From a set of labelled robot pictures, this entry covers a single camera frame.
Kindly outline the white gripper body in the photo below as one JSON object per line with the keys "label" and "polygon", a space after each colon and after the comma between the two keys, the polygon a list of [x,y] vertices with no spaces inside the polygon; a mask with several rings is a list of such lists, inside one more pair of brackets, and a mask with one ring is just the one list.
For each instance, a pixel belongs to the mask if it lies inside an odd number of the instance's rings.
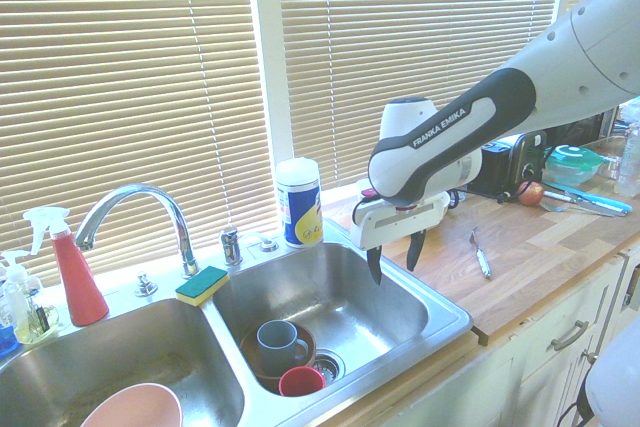
{"label": "white gripper body", "polygon": [[447,192],[422,199],[410,207],[396,207],[378,195],[365,196],[352,212],[350,239],[361,250],[382,246],[436,227],[447,210]]}

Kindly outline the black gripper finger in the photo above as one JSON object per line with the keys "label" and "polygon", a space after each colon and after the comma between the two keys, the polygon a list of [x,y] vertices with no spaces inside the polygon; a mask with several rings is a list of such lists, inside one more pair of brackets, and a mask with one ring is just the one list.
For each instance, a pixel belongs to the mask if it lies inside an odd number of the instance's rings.
{"label": "black gripper finger", "polygon": [[410,243],[406,256],[406,268],[410,272],[413,272],[417,265],[424,246],[426,232],[427,230],[423,229],[410,235]]}
{"label": "black gripper finger", "polygon": [[382,280],[382,270],[381,270],[381,264],[380,264],[381,256],[382,256],[381,246],[373,247],[371,249],[368,249],[366,252],[369,271],[372,279],[376,284],[380,284]]}

